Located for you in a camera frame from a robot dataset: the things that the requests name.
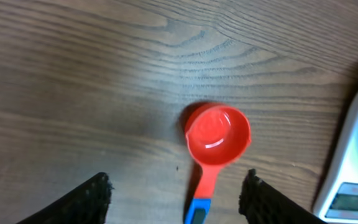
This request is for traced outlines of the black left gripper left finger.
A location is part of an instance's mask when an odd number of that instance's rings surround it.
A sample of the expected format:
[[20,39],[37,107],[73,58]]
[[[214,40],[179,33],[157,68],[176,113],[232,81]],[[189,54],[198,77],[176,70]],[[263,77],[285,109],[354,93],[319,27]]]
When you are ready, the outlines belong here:
[[99,172],[18,224],[104,224],[112,190],[107,173]]

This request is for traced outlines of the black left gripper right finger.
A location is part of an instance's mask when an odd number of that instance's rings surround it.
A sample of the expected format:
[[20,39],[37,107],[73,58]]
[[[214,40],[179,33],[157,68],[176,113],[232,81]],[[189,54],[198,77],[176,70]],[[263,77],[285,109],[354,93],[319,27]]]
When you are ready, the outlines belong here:
[[256,176],[255,169],[242,183],[239,213],[249,224],[326,224]]

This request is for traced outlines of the red measuring scoop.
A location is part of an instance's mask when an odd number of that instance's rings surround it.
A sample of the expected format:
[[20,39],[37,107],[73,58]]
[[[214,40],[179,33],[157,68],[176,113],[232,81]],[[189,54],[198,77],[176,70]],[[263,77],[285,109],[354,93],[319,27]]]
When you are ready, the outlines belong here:
[[184,223],[204,223],[218,175],[249,147],[251,126],[239,109],[222,103],[205,103],[186,122],[185,139],[190,155],[201,167],[201,176]]

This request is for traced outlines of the white digital kitchen scale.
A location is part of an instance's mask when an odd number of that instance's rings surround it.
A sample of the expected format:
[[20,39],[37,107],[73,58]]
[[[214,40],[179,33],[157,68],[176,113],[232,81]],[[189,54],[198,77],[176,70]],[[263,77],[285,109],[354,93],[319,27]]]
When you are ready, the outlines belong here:
[[313,213],[326,223],[358,223],[358,92],[347,111]]

